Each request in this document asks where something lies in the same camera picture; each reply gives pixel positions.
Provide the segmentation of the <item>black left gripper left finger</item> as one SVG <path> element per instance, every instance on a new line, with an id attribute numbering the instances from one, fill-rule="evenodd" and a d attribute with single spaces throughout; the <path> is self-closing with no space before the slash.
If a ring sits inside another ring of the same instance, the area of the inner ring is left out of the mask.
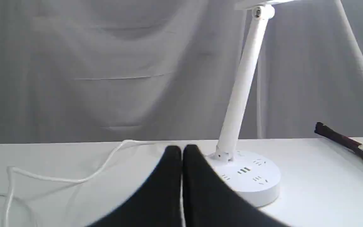
<path id="1" fill-rule="evenodd" d="M 91 227 L 181 227 L 182 151 L 167 146 L 141 187 Z"/>

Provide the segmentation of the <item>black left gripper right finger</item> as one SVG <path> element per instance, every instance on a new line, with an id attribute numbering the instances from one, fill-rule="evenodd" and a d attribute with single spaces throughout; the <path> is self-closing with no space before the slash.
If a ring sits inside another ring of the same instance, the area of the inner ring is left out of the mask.
<path id="1" fill-rule="evenodd" d="M 183 149 L 183 212 L 187 227 L 285 227 L 232 191 L 197 145 Z"/>

